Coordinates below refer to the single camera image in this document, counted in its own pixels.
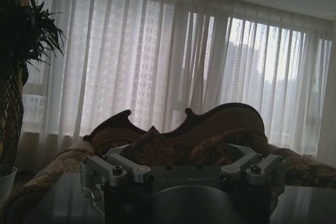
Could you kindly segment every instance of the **sofa armrest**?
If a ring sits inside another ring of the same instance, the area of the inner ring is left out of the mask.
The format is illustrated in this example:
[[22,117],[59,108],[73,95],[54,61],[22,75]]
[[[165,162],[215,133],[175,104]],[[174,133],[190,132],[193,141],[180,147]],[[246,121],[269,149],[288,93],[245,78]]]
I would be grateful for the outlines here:
[[80,173],[80,162],[94,152],[89,142],[78,140],[59,153],[49,165],[5,201],[1,209],[4,223],[22,223],[64,173]]

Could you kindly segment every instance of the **metal bracket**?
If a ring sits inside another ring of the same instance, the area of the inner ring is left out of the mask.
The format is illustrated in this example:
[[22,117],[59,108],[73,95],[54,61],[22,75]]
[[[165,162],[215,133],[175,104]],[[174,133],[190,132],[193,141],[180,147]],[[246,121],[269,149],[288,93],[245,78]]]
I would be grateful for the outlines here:
[[154,179],[154,175],[151,174],[151,168],[145,165],[139,165],[130,161],[123,156],[120,156],[119,153],[122,152],[124,148],[128,147],[128,145],[124,145],[117,148],[111,148],[104,158],[110,164],[116,164],[122,166],[131,177],[132,181],[135,183],[145,184],[147,182],[152,182]]

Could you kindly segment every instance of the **potted plant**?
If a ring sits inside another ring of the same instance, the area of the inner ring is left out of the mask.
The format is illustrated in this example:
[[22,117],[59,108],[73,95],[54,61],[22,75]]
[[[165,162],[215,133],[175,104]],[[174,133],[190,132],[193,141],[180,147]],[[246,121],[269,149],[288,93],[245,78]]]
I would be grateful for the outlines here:
[[64,34],[44,3],[22,5],[0,0],[0,207],[9,196],[16,168],[17,144],[23,120],[22,89],[27,64],[50,62],[62,54]]

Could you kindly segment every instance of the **white pot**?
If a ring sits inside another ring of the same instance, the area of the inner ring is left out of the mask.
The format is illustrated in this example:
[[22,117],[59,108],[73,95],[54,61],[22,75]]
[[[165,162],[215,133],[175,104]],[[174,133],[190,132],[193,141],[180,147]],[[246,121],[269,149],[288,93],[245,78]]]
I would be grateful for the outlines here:
[[0,176],[0,208],[11,194],[16,171],[17,169],[13,167],[10,174],[6,176]]

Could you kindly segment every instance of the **metal device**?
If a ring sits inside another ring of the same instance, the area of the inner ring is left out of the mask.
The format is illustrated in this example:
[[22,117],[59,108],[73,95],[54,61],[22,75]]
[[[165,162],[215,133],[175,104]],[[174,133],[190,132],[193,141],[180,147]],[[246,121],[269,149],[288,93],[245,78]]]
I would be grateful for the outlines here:
[[[232,223],[269,223],[284,192],[286,163],[281,156],[263,158],[249,147],[228,144],[239,158],[230,165],[148,167],[121,156],[126,147],[80,164],[82,194],[105,223],[165,223],[164,216],[175,216],[181,223],[190,218],[209,221],[203,216],[216,216],[212,223],[227,218]],[[188,202],[188,208],[182,202]],[[200,211],[207,214],[196,217]]]

